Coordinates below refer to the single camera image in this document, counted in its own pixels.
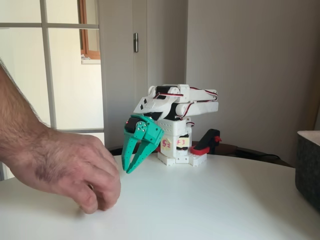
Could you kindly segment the person's hand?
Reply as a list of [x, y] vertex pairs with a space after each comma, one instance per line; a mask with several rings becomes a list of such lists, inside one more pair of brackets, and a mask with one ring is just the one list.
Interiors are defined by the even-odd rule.
[[86, 214], [110, 209], [120, 197], [116, 161], [97, 137], [42, 127], [11, 138], [3, 156], [20, 182], [71, 198]]

